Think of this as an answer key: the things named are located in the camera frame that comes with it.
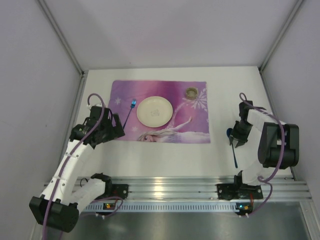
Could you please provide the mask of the cream round plate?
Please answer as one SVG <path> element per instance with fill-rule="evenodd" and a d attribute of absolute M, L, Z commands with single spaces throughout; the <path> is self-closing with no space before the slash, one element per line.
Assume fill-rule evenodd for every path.
<path fill-rule="evenodd" d="M 146 127 L 158 128 L 167 124 L 173 116 L 173 106 L 164 97 L 151 96 L 140 102 L 137 119 Z"/>

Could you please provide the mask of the purple printed placemat cloth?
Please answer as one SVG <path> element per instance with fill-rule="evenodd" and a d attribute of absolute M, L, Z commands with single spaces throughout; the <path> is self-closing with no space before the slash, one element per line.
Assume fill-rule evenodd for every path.
<path fill-rule="evenodd" d="M 186 89 L 198 89 L 195 100 L 186 99 Z M 169 122 L 161 127 L 147 127 L 137 118 L 137 108 L 148 97 L 167 99 L 173 107 Z M 124 128 L 121 141 L 140 141 L 177 144 L 210 143 L 209 107 L 205 81 L 115 80 L 111 86 L 108 108 L 119 115 L 124 124 L 131 102 L 136 99 Z"/>

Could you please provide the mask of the speckled white small cup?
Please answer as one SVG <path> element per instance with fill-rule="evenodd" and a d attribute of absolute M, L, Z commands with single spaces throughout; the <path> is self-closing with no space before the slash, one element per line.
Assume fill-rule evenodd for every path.
<path fill-rule="evenodd" d="M 188 100 L 195 100 L 197 99 L 198 97 L 198 94 L 199 94 L 199 91 L 196 87 L 188 87 L 186 90 L 185 90 L 185 97 L 186 99 Z"/>

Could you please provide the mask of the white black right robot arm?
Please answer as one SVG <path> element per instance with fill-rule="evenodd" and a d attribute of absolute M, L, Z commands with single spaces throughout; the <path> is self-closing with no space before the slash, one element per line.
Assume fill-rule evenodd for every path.
<path fill-rule="evenodd" d="M 263 107 L 253 106 L 252 101 L 239 104 L 240 120 L 227 130 L 233 148 L 248 142 L 253 128 L 260 133 L 257 160 L 238 174 L 241 182 L 257 186 L 269 182 L 278 172 L 295 167 L 300 157 L 300 129 L 296 124 L 284 123 Z"/>

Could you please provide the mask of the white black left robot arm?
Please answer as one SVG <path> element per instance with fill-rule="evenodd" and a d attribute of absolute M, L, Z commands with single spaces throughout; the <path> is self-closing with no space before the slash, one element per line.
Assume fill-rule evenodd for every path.
<path fill-rule="evenodd" d="M 29 208 L 42 226 L 69 233 L 76 226 L 85 208 L 99 200 L 115 200 L 128 197 L 128 184 L 114 184 L 103 173 L 94 173 L 77 191 L 74 186 L 97 145 L 125 135 L 117 113 L 109 108 L 93 106 L 90 115 L 71 131 L 67 149 L 55 174 L 39 197 L 32 197 Z"/>

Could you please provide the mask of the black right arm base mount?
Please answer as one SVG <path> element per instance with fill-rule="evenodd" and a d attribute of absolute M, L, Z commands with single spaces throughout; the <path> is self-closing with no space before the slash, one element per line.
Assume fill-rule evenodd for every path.
<path fill-rule="evenodd" d="M 260 185 L 248 185 L 243 183 L 241 172 L 235 175 L 233 183 L 220 183 L 216 185 L 219 200 L 254 200 L 263 199 Z"/>

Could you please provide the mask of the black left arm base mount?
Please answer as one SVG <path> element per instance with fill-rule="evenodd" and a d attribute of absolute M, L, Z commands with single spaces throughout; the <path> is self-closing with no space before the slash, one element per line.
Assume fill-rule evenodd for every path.
<path fill-rule="evenodd" d="M 89 181 L 88 178 L 83 177 L 78 181 L 79 186 L 82 188 Z M 122 199 L 126 199 L 129 194 L 129 185 L 121 184 L 121 183 L 112 183 L 110 197 L 120 197 Z"/>

